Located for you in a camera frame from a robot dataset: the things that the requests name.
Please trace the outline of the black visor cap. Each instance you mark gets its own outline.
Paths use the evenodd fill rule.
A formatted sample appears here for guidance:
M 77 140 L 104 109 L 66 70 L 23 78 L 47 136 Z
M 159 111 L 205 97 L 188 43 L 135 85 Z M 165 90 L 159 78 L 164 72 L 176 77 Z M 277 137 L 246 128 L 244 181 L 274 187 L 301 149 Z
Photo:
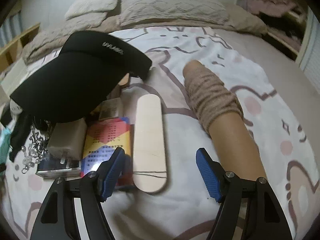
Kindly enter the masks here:
M 143 52 L 115 36 L 78 31 L 10 97 L 33 117 L 72 122 L 91 113 L 126 74 L 145 80 L 151 65 Z

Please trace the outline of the fluffy beige pillow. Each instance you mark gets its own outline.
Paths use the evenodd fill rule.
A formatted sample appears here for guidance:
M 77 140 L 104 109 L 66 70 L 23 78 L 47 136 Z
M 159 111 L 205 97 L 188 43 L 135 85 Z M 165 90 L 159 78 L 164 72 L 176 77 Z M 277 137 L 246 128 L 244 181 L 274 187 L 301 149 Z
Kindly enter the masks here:
M 75 0 L 67 10 L 65 19 L 69 20 L 93 12 L 108 12 L 117 4 L 118 0 Z

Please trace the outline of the colourful card box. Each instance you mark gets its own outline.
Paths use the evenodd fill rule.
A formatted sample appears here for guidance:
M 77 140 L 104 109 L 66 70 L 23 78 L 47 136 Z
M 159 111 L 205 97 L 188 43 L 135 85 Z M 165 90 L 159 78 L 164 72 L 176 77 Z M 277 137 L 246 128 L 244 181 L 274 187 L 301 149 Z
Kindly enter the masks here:
M 81 161 L 83 177 L 88 172 L 96 171 L 99 165 L 110 159 L 116 148 L 125 152 L 125 164 L 117 181 L 117 189 L 133 186 L 130 120 L 128 117 L 108 119 L 95 122 L 86 134 Z

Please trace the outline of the beige folded blanket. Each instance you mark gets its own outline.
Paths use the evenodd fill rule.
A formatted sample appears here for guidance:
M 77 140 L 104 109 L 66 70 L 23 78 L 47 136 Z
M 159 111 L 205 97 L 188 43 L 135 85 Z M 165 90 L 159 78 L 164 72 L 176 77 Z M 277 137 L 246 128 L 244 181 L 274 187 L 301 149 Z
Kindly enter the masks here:
M 222 25 L 211 22 L 183 20 L 183 19 L 143 19 L 137 23 L 120 25 L 120 16 L 106 16 L 105 12 L 95 12 L 66 20 L 56 28 L 49 28 L 39 32 L 35 38 L 24 46 L 22 59 L 25 64 L 31 64 L 40 58 L 50 54 L 54 49 L 64 45 L 69 36 L 82 30 L 93 30 L 102 33 L 114 31 L 145 28 L 145 27 L 210 27 L 239 33 L 247 33 L 255 36 L 267 34 L 267 25 L 257 16 L 250 14 L 237 5 L 227 6 L 229 20 Z

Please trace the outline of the closet nook with clothes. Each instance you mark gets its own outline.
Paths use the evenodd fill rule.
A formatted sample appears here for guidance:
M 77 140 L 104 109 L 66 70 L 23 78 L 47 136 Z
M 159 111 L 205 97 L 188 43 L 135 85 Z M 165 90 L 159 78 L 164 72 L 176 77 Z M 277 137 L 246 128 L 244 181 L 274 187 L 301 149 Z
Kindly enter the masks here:
M 305 0 L 237 0 L 237 5 L 267 25 L 267 34 L 263 36 L 266 42 L 296 60 L 307 28 Z

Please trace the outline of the silver rhinestone tiara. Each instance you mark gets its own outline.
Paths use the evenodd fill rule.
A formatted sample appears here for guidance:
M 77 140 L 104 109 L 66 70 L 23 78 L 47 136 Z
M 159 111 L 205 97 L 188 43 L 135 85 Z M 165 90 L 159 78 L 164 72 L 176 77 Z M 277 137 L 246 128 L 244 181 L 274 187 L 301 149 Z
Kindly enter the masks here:
M 52 135 L 52 126 L 47 131 L 38 130 L 35 125 L 30 127 L 30 135 L 24 146 L 21 147 L 24 158 L 22 160 L 22 174 L 26 174 L 32 168 L 37 167 L 48 156 L 48 142 Z

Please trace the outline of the bunny print bed sheet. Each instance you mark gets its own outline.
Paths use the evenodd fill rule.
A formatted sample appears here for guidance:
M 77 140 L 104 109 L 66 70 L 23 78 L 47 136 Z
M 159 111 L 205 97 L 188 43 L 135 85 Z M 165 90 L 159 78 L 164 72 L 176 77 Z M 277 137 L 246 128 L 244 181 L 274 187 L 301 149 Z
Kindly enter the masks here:
M 42 120 L 90 121 L 85 160 L 124 147 L 99 203 L 115 239 L 240 238 L 245 182 L 284 223 L 267 206 L 250 239 L 302 239 L 318 214 L 300 123 L 263 68 L 208 27 L 78 31 L 12 98 Z

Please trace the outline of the long wooden board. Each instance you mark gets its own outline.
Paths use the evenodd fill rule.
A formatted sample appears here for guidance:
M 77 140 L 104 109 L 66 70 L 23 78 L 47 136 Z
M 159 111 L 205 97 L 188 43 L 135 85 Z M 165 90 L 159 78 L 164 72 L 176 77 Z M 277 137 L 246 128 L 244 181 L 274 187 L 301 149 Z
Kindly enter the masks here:
M 137 101 L 132 155 L 133 181 L 138 189 L 156 193 L 167 182 L 161 100 L 145 94 Z

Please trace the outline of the wooden shelf unit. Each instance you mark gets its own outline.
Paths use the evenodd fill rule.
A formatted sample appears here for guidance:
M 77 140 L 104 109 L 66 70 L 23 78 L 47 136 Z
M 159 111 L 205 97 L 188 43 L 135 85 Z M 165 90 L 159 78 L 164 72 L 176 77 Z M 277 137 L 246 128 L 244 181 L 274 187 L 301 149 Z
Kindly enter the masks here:
M 0 68 L 1 72 L 13 64 L 21 55 L 23 48 L 31 42 L 39 32 L 40 23 L 33 25 L 20 35 L 11 40 L 1 49 Z

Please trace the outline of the brown paper wrapped block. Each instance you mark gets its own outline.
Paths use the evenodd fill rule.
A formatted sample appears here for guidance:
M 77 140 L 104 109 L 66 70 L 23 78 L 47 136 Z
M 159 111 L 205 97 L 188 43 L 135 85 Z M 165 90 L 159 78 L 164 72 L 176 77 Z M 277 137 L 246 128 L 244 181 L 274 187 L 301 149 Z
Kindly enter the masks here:
M 81 160 L 87 133 L 84 118 L 73 122 L 57 123 L 49 139 L 47 150 L 56 158 Z

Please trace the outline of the dark glossy book box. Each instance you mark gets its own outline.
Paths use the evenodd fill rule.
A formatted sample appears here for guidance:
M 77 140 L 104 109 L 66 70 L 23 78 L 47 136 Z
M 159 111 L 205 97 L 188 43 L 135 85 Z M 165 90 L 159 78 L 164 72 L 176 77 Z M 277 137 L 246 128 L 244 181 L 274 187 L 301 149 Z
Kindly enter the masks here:
M 41 178 L 56 177 L 78 177 L 81 173 L 81 161 L 65 159 L 62 164 L 61 159 L 47 154 L 37 166 L 36 175 Z

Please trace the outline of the white louvred door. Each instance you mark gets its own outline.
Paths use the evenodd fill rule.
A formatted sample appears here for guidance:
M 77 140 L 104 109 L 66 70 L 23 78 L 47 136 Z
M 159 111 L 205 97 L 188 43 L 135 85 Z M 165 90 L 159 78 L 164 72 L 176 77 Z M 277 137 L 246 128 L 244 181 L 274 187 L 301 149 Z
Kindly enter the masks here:
M 319 93 L 319 21 L 310 7 L 296 64 Z

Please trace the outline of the right quilted beige pillow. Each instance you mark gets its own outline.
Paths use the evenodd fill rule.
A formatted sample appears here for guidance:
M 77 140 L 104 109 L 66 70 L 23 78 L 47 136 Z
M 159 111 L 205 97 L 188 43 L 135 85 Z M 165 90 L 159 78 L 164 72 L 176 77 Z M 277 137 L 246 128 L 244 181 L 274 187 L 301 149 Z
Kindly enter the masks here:
M 148 20 L 193 20 L 223 25 L 229 14 L 218 0 L 121 0 L 121 26 Z

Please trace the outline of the yarn wrapped cardboard tube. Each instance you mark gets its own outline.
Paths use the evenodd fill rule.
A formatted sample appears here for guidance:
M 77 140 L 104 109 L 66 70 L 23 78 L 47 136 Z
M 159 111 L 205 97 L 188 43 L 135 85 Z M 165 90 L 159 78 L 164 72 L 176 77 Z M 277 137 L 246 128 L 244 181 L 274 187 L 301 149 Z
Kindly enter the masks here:
M 210 135 L 222 167 L 248 180 L 266 177 L 258 146 L 244 124 L 237 96 L 197 60 L 185 65 L 183 76 L 190 105 Z

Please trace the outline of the teal cleansing wipes pack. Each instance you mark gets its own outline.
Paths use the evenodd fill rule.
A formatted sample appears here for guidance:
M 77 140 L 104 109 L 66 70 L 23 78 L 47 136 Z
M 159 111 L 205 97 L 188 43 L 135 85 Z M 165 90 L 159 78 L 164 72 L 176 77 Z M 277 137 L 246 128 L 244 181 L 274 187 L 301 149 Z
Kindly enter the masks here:
M 7 157 L 10 150 L 10 138 L 11 130 L 9 128 L 4 128 L 1 131 L 0 137 L 0 163 L 4 164 L 7 161 Z

